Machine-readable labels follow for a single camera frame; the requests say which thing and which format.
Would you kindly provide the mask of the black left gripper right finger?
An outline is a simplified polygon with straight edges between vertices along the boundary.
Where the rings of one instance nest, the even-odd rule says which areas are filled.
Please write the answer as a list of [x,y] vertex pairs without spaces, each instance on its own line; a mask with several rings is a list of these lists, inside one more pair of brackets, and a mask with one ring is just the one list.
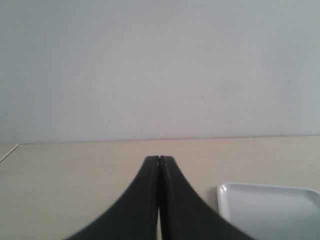
[[159,215],[163,240],[251,240],[196,193],[172,156],[159,159]]

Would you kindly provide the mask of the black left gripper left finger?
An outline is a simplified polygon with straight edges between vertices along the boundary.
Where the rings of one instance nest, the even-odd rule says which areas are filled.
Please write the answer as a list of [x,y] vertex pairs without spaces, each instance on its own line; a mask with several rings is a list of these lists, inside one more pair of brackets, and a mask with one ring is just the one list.
[[159,157],[147,156],[124,193],[101,216],[69,240],[155,240]]

